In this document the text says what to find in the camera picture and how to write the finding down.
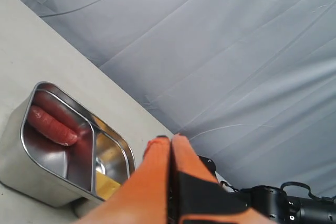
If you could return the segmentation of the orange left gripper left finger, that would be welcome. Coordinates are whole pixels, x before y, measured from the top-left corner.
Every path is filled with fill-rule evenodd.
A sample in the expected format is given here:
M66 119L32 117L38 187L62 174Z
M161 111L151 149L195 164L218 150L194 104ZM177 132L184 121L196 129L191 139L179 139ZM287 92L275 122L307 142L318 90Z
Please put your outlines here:
M76 223L167 223L170 147L166 136L149 141L131 177Z

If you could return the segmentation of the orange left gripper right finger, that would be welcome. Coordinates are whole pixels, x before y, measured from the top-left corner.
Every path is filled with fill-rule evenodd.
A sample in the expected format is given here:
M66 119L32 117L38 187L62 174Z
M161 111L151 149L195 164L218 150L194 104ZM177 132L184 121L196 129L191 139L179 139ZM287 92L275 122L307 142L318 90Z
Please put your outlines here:
M226 192L186 136L171 141L178 223L274 223Z

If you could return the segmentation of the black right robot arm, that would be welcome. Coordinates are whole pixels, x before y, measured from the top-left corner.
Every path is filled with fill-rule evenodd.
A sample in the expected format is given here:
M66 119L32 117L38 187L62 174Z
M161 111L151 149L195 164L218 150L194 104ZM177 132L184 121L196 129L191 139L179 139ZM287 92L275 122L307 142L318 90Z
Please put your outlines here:
M211 159L188 155L190 161L174 154L179 223L335 223L335 197L317 197L297 182L229 193L217 184Z

